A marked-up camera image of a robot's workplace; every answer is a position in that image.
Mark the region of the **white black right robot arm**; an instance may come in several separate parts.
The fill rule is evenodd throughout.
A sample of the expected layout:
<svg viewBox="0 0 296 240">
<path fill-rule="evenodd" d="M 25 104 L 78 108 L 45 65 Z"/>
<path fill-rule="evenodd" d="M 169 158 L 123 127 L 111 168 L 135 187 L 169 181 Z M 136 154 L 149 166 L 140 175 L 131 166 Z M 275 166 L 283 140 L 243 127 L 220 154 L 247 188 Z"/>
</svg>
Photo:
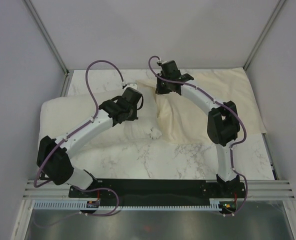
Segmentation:
<svg viewBox="0 0 296 240">
<path fill-rule="evenodd" d="M 173 60 L 157 61 L 161 67 L 156 75 L 156 93 L 164 95 L 177 93 L 190 100 L 207 115 L 207 135 L 215 144 L 218 171 L 216 174 L 216 191 L 221 197 L 229 197 L 240 182 L 232 164 L 232 144 L 238 137 L 240 123 L 235 117 L 237 107 L 234 102 L 216 103 L 215 98 L 202 90 L 188 74 L 182 74 Z"/>
</svg>

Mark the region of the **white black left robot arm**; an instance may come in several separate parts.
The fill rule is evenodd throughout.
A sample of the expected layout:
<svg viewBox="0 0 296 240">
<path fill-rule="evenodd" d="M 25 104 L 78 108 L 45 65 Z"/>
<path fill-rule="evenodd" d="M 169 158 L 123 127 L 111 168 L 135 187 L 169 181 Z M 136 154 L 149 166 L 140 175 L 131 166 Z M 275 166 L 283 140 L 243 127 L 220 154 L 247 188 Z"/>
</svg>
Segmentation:
<svg viewBox="0 0 296 240">
<path fill-rule="evenodd" d="M 86 197 L 93 197 L 98 186 L 86 170 L 74 167 L 73 156 L 91 139 L 107 131 L 117 124 L 138 119 L 137 113 L 143 107 L 144 97 L 138 90 L 127 87 L 122 95 L 96 104 L 95 113 L 77 127 L 67 133 L 50 138 L 43 137 L 39 143 L 36 164 L 39 167 L 34 180 L 34 187 L 41 174 L 48 179 L 44 184 L 53 182 L 55 185 L 69 184 L 80 190 Z"/>
</svg>

